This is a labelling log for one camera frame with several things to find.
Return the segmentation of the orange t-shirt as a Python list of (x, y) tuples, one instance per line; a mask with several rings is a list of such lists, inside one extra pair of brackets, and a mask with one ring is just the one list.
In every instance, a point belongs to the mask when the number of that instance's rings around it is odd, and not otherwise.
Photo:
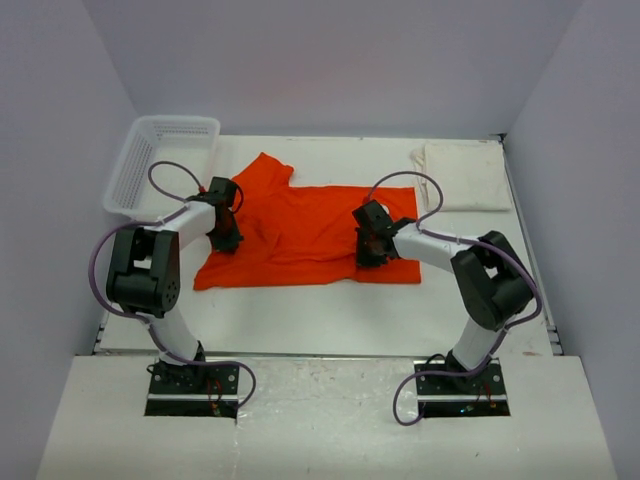
[(243, 237), (233, 254), (211, 253), (193, 288), (324, 285), (342, 280), (412, 285), (421, 281), (413, 260), (378, 268), (356, 265), (353, 210), (369, 190), (362, 186), (291, 185), (293, 167), (266, 153), (234, 180), (244, 203), (236, 215)]

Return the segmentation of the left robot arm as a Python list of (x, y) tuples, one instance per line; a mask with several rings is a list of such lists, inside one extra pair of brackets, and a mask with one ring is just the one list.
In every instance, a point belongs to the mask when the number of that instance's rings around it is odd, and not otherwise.
[(154, 222), (132, 222), (114, 238), (105, 285), (111, 313), (139, 321), (159, 352), (175, 366), (172, 380), (195, 393), (208, 379), (199, 340), (191, 333), (177, 302), (181, 291), (181, 251), (200, 237), (215, 253), (234, 254), (243, 236), (235, 214), (244, 192), (234, 181), (215, 177), (209, 189), (188, 197), (175, 212)]

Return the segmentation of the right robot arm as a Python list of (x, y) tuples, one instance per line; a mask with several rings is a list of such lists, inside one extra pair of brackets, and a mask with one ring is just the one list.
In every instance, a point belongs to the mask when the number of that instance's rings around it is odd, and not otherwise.
[(393, 220), (371, 200), (353, 211), (356, 264), (378, 268), (391, 260), (412, 260), (451, 273), (468, 314), (463, 332), (449, 352), (448, 385), (467, 393), (482, 379), (484, 366), (510, 325), (530, 302), (539, 301), (531, 275), (506, 237), (490, 231), (479, 238), (428, 231), (411, 218)]

